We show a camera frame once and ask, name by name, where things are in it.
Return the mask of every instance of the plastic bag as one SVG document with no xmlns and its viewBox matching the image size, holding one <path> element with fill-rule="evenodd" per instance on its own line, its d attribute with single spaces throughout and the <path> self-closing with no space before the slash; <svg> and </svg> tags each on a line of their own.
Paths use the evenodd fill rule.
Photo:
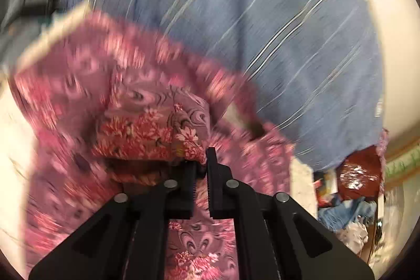
<svg viewBox="0 0 420 280">
<path fill-rule="evenodd" d="M 353 253 L 359 254 L 368 241 L 368 231 L 360 222 L 350 222 L 346 229 L 337 233 L 338 239 L 345 244 Z"/>
</svg>

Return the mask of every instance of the floral print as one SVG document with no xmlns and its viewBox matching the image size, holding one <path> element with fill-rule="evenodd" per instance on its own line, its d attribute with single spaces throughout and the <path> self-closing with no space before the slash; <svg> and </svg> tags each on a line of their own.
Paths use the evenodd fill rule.
<svg viewBox="0 0 420 280">
<path fill-rule="evenodd" d="M 182 159 L 204 164 L 208 146 L 256 191 L 288 192 L 293 146 L 268 124 L 251 140 L 223 116 L 234 103 L 244 121 L 256 119 L 243 77 L 159 33 L 94 12 L 9 83 L 39 140 L 24 228 L 28 271 L 120 183 L 155 185 Z M 192 219 L 169 223 L 168 280 L 238 279 L 233 221 L 211 219 L 207 199 L 203 179 Z"/>
</svg>

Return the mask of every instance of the blue cloth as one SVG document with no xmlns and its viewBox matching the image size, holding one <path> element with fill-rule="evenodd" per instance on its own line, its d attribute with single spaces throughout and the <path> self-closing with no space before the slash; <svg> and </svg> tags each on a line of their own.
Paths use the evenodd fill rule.
<svg viewBox="0 0 420 280">
<path fill-rule="evenodd" d="M 350 222 L 355 222 L 358 216 L 366 221 L 375 215 L 376 203 L 368 203 L 364 199 L 364 197 L 360 197 L 354 200 L 345 200 L 336 207 L 321 208 L 318 210 L 318 221 L 334 233 L 344 229 Z"/>
<path fill-rule="evenodd" d="M 365 0 L 90 2 L 243 72 L 258 87 L 260 117 L 314 170 L 379 140 L 382 61 Z"/>
</svg>

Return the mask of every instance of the metal screw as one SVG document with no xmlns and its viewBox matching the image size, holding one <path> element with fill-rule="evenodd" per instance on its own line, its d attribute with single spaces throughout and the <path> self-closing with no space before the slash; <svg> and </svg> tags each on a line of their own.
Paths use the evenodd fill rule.
<svg viewBox="0 0 420 280">
<path fill-rule="evenodd" d="M 114 201 L 117 203 L 124 203 L 127 202 L 129 197 L 125 193 L 119 193 L 118 195 L 115 195 Z"/>
<path fill-rule="evenodd" d="M 226 185 L 229 188 L 237 188 L 239 186 L 239 182 L 236 179 L 229 179 L 229 181 L 226 182 Z"/>
<path fill-rule="evenodd" d="M 174 179 L 168 179 L 164 181 L 163 185 L 165 186 L 165 188 L 173 189 L 178 185 L 178 182 L 175 181 Z"/>
<path fill-rule="evenodd" d="M 289 198 L 290 196 L 285 192 L 278 192 L 276 194 L 276 200 L 278 200 L 279 202 L 287 202 Z"/>
</svg>

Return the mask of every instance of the pink floral fabric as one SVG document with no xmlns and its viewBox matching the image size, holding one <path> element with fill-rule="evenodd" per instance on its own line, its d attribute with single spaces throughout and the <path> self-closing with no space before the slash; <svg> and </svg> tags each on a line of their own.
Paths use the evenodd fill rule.
<svg viewBox="0 0 420 280">
<path fill-rule="evenodd" d="M 234 102 L 244 121 L 256 120 L 251 86 L 159 33 L 95 12 L 9 82 L 38 137 L 28 272 L 121 182 L 154 185 L 178 159 L 204 163 L 208 146 L 256 191 L 288 192 L 293 146 L 270 124 L 255 137 L 222 118 Z M 169 228 L 166 279 L 238 278 L 233 223 L 209 217 L 205 180 L 194 217 Z"/>
<path fill-rule="evenodd" d="M 93 154 L 125 160 L 206 162 L 209 106 L 186 89 L 117 70 Z"/>
<path fill-rule="evenodd" d="M 381 132 L 381 136 L 379 138 L 379 142 L 376 145 L 376 154 L 379 156 L 379 161 L 381 162 L 381 173 L 382 173 L 381 184 L 379 185 L 379 195 L 385 192 L 384 190 L 385 168 L 386 168 L 385 152 L 388 146 L 388 142 L 389 142 L 389 131 L 383 128 Z"/>
</svg>

